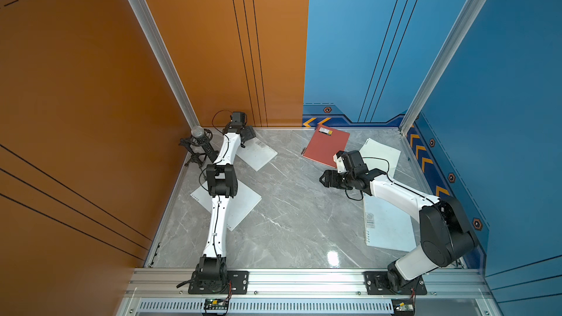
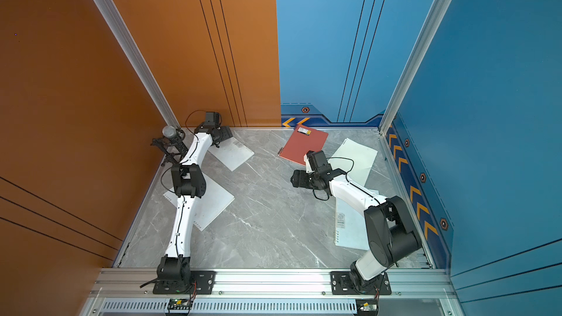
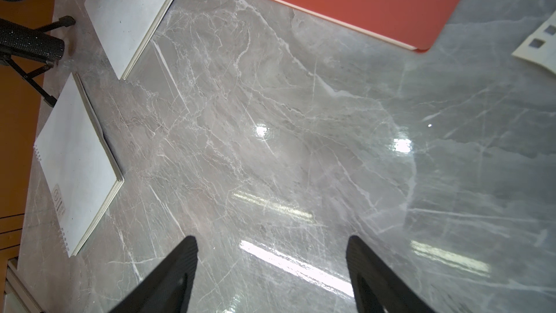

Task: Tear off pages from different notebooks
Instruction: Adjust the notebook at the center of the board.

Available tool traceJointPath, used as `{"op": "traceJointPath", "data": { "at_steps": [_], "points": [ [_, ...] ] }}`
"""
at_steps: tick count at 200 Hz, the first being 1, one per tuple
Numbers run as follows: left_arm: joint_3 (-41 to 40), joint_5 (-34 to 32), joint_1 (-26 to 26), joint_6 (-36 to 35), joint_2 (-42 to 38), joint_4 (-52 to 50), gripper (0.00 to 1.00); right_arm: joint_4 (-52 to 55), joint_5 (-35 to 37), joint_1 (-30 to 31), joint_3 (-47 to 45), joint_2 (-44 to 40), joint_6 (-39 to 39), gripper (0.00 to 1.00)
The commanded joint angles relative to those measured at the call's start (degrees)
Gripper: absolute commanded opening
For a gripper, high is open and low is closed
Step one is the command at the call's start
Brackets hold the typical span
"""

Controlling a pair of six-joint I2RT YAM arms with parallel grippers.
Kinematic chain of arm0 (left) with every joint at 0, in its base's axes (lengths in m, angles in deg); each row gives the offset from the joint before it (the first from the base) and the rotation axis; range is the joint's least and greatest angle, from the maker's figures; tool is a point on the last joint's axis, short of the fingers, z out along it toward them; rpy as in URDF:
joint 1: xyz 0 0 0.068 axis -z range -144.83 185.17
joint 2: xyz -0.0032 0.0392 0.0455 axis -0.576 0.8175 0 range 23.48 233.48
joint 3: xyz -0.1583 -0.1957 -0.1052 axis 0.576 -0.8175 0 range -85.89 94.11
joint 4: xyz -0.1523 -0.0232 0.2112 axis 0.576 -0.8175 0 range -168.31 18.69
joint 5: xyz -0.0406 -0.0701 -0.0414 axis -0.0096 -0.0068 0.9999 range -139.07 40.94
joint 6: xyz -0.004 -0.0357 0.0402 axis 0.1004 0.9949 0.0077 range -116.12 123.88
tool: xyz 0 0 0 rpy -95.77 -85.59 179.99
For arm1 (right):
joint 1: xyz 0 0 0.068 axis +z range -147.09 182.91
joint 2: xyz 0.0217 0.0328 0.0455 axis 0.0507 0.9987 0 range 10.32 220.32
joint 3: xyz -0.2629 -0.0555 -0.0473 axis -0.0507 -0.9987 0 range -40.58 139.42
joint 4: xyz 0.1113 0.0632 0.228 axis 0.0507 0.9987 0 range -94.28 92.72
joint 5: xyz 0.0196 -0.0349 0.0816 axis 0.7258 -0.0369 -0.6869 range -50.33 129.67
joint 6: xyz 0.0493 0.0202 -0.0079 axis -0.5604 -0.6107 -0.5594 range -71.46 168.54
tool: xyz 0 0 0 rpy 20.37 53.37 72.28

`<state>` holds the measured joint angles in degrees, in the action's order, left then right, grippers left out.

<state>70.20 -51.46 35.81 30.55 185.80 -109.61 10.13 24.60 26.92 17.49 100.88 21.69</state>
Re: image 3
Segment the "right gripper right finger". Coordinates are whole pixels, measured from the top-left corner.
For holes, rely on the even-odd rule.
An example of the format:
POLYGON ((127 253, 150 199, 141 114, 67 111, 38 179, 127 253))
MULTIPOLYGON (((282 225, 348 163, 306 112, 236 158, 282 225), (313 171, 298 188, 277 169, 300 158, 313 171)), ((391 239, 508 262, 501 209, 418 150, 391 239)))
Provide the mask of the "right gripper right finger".
POLYGON ((434 312, 358 236, 348 240, 346 262, 359 312, 434 312))

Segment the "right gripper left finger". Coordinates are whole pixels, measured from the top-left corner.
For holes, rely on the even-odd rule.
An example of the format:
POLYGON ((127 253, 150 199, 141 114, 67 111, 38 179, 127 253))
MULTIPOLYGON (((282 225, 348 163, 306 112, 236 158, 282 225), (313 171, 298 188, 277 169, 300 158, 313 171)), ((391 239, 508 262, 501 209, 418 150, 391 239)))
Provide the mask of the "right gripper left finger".
POLYGON ((113 312, 187 312, 198 265, 194 236, 185 237, 113 312))

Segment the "black microphone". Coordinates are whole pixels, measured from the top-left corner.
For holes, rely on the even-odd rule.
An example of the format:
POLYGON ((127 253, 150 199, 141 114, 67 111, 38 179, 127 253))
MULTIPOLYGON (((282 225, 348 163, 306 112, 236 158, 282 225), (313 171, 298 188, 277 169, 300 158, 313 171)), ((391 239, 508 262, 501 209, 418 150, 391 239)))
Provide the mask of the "black microphone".
POLYGON ((48 94, 37 84, 35 78, 52 69, 65 53, 65 42, 50 36, 51 30, 74 26, 75 19, 71 16, 61 17, 58 21, 30 29, 8 20, 1 20, 1 64, 10 66, 21 78, 31 85, 50 107, 55 107, 57 99, 48 94), (31 72, 24 71, 13 59, 20 57, 42 66, 31 72))

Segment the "white spiral notebook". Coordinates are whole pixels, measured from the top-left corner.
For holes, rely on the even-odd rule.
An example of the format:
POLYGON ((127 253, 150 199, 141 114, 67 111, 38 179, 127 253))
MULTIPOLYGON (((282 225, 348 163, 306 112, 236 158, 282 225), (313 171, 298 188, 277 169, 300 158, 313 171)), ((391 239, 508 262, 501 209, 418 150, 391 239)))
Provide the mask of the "white spiral notebook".
POLYGON ((69 75, 34 149, 67 255, 75 256, 125 182, 78 74, 69 75))

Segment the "torn white page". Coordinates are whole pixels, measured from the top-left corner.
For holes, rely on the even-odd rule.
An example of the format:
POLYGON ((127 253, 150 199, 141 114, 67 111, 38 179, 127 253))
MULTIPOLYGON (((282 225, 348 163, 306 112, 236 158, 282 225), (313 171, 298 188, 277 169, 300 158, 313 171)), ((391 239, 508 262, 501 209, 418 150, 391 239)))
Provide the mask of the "torn white page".
POLYGON ((532 62, 556 74, 555 43, 556 13, 554 12, 512 53, 513 57, 532 62))

